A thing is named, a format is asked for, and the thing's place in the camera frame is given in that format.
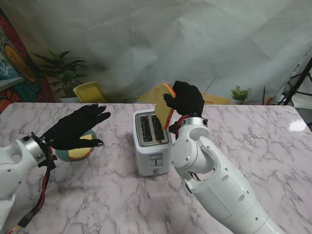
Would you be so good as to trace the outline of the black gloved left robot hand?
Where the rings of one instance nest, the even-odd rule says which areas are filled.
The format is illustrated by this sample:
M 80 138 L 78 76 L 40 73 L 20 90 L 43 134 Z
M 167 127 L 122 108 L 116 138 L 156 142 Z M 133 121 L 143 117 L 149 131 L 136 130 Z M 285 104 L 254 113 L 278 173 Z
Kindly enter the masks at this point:
M 111 116 L 106 106 L 84 105 L 73 113 L 61 118 L 40 138 L 53 149 L 72 150 L 103 146 L 100 139 L 81 139 L 84 133 Z

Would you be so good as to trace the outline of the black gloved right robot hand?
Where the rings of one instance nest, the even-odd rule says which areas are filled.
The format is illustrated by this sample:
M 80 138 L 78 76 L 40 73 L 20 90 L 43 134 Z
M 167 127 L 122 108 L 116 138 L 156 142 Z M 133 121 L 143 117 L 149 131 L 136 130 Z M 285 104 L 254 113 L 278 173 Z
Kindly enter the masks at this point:
M 176 97 L 163 94 L 168 107 L 176 110 L 181 116 L 196 114 L 202 116 L 204 99 L 198 88 L 187 82 L 176 81 L 173 85 Z

